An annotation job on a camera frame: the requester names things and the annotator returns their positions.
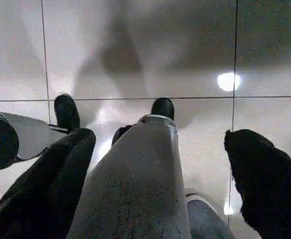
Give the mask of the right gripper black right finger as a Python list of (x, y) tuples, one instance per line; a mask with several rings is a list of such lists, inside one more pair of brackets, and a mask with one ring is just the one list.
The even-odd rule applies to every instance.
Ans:
[(291, 157), (249, 129), (226, 131), (244, 221), (263, 239), (291, 239)]

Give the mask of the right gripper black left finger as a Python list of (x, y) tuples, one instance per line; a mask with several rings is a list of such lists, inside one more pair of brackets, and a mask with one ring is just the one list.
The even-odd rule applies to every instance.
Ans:
[(0, 199), (0, 239), (64, 239), (96, 143), (79, 128), (50, 145)]

